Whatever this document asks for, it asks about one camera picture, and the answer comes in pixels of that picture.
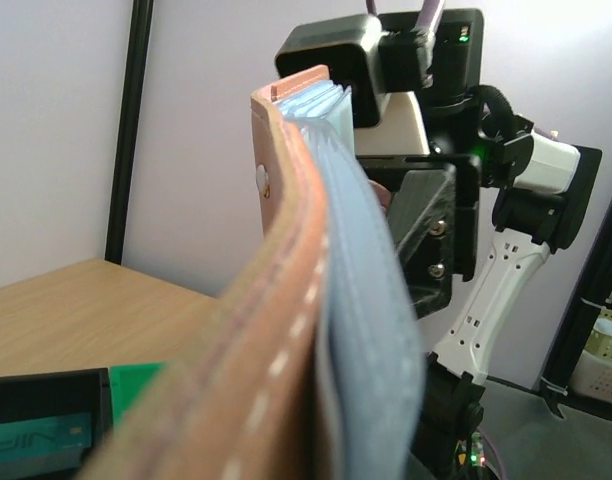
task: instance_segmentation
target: white robot part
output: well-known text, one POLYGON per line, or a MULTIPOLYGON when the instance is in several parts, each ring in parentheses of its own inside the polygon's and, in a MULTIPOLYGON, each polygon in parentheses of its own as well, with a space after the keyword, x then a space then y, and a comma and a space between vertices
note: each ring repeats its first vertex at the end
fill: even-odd
POLYGON ((355 155, 430 155, 422 112, 413 92, 391 93, 379 125, 356 128, 355 155))
POLYGON ((526 170, 515 178, 516 188, 524 188, 540 193, 563 193, 577 171, 580 153, 575 147, 556 142, 536 132, 533 155, 526 170))
POLYGON ((473 383, 482 385, 493 345, 519 292, 549 255, 548 245, 532 243, 529 235, 509 229, 496 232, 466 305, 433 349, 437 361, 459 377, 470 373, 473 383))

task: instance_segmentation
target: light blue paper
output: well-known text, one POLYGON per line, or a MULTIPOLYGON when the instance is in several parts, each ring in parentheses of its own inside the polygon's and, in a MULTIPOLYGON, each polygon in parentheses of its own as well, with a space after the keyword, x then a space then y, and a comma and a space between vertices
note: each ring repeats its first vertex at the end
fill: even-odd
POLYGON ((422 342, 388 224, 353 153, 350 90, 322 91, 316 101, 295 96, 286 111, 301 116, 285 118, 300 129, 329 201, 316 375, 332 475, 401 479, 424 387, 422 342))
POLYGON ((317 82, 313 85, 310 85, 299 92, 294 93, 293 95, 286 97, 282 100, 279 100, 276 103, 276 106, 282 111, 282 113, 287 114, 292 111, 292 108, 295 106, 303 105, 306 101, 317 98, 322 93, 330 90, 334 86, 334 83, 331 80, 323 80, 321 82, 317 82))

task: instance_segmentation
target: white basket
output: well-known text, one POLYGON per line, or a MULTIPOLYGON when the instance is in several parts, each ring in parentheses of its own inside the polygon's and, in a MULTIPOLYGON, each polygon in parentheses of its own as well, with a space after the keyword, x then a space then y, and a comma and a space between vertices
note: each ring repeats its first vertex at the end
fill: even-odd
MULTIPOLYGON (((612 310, 603 308, 599 317, 612 321, 612 310)), ((597 358, 608 360, 612 363, 612 336, 606 335, 596 328, 593 328, 584 350, 593 354, 597 358)))
POLYGON ((570 380, 581 395, 612 403, 612 362, 584 350, 570 380))

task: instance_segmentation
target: wooden table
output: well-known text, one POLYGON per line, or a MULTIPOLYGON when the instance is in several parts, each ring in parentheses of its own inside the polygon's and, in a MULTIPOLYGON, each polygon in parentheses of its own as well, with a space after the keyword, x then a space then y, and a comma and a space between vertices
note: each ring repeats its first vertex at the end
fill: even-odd
POLYGON ((0 377, 160 362, 217 300, 103 260, 0 289, 0 377))

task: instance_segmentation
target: screw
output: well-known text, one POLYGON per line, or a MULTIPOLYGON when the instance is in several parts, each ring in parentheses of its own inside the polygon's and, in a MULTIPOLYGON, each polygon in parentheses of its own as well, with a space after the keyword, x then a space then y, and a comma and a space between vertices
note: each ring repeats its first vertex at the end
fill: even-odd
POLYGON ((439 237, 446 232, 446 227, 447 225, 444 220, 438 220, 432 227, 430 227, 430 231, 428 233, 430 233, 433 237, 439 237))
POLYGON ((433 153, 435 153, 436 155, 441 155, 442 149, 439 148, 439 145, 437 145, 435 142, 428 142, 428 146, 433 151, 433 153))
POLYGON ((431 265, 430 267, 428 267, 428 273, 433 278, 442 278, 445 272, 446 272, 446 267, 444 267, 444 265, 442 265, 441 263, 438 263, 437 265, 431 265))

